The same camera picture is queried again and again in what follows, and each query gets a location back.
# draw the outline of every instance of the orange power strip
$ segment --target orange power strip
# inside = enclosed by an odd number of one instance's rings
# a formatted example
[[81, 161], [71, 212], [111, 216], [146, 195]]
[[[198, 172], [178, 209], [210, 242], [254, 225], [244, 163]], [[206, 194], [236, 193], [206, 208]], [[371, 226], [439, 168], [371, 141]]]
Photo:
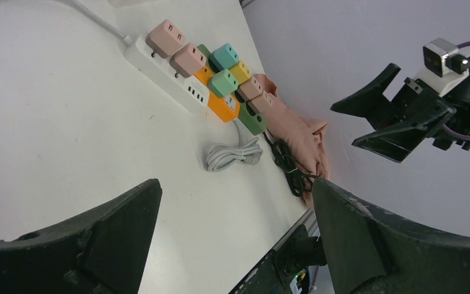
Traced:
[[[213, 76], [214, 73], [208, 66], [204, 66], [195, 74], [195, 77], [207, 87], [208, 81]], [[215, 114], [225, 123], [236, 119], [239, 116], [239, 112], [241, 110], [241, 104], [233, 94], [219, 98], [212, 92], [212, 90], [210, 90], [208, 107], [213, 112], [215, 112]]]

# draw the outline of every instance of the white wall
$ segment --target white wall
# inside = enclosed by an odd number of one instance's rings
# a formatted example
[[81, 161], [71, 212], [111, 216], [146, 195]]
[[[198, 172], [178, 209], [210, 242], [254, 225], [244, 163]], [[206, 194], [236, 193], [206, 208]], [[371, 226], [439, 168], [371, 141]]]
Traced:
[[370, 82], [389, 62], [405, 77], [422, 46], [470, 40], [470, 1], [257, 0], [244, 10], [266, 73], [301, 115], [328, 120], [331, 179], [369, 202], [425, 225], [470, 236], [470, 152], [423, 142], [402, 164], [351, 146], [373, 129], [330, 106]]

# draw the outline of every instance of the coiled white cable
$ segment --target coiled white cable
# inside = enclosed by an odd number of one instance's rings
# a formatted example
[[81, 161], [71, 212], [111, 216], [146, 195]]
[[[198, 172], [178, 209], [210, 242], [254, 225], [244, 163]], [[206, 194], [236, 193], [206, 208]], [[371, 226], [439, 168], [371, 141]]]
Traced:
[[[237, 127], [239, 134], [239, 145], [243, 142], [242, 129], [238, 119], [233, 121]], [[250, 165], [255, 165], [260, 161], [260, 157], [264, 152], [260, 145], [257, 144], [258, 138], [251, 139], [248, 143], [240, 147], [232, 147], [226, 144], [215, 145], [208, 156], [206, 157], [206, 164], [208, 165], [209, 172], [220, 172], [236, 162], [243, 162]]]

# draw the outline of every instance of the pink cloth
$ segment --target pink cloth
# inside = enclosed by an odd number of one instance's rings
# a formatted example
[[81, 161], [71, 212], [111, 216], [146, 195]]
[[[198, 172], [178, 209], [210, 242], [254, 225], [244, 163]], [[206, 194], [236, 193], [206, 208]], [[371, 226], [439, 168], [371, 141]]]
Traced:
[[[257, 74], [255, 78], [273, 99], [273, 106], [263, 113], [269, 132], [289, 144], [300, 170], [328, 178], [329, 163], [323, 148], [327, 122], [298, 117], [278, 96], [273, 81], [264, 74]], [[311, 192], [304, 193], [303, 199], [308, 207], [314, 206]]]

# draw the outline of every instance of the pink plug adapter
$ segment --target pink plug adapter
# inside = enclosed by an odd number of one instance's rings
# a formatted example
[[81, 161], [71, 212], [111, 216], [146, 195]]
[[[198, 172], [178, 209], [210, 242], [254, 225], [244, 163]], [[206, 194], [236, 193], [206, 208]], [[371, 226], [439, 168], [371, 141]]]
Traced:
[[164, 20], [153, 29], [145, 40], [159, 56], [167, 58], [185, 43], [185, 35], [169, 20]]
[[172, 56], [170, 65], [178, 74], [188, 78], [206, 65], [206, 57], [194, 44], [188, 43]]
[[248, 105], [256, 113], [262, 113], [273, 106], [273, 100], [271, 94], [263, 91], [262, 94], [256, 96], [252, 100], [249, 100]]
[[262, 91], [260, 83], [255, 79], [255, 77], [251, 77], [239, 86], [237, 93], [239, 93], [244, 101], [248, 101], [262, 94]]

